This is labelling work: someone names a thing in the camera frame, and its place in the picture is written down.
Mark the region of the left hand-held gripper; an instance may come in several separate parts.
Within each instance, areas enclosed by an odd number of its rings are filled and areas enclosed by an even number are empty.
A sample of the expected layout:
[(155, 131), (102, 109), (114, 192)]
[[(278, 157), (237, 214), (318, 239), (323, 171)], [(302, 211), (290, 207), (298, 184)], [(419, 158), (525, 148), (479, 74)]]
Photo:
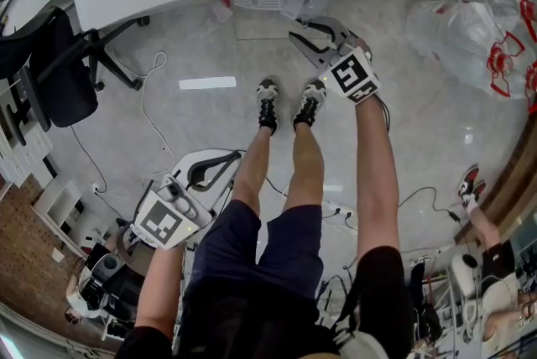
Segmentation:
[(185, 155), (148, 190), (133, 221), (136, 234), (151, 247), (169, 250), (186, 242), (216, 217), (213, 209), (241, 163), (237, 150), (204, 149)]

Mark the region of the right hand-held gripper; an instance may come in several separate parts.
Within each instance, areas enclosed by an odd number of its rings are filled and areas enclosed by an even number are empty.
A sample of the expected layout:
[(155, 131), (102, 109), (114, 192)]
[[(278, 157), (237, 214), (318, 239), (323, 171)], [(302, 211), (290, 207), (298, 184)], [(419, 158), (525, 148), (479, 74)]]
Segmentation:
[(337, 51), (329, 46), (319, 48), (304, 36), (289, 32), (290, 42), (317, 69), (326, 69), (319, 79), (327, 90), (345, 97), (351, 102), (363, 102), (376, 96), (381, 88), (380, 80), (373, 69), (373, 62), (360, 47), (350, 31), (336, 18), (319, 16), (311, 19), (297, 19), (306, 28), (331, 36)]

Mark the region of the person's right hand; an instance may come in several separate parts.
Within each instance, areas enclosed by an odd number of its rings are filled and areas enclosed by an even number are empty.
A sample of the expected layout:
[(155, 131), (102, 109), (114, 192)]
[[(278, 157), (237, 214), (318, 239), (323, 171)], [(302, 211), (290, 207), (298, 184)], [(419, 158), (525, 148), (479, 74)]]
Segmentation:
[(355, 42), (356, 42), (356, 46), (360, 47), (362, 49), (362, 51), (364, 52), (364, 54), (368, 58), (368, 61), (370, 63), (372, 63), (373, 62), (373, 52), (371, 51), (371, 48), (368, 45), (368, 43), (364, 39), (362, 39), (360, 37), (356, 37)]

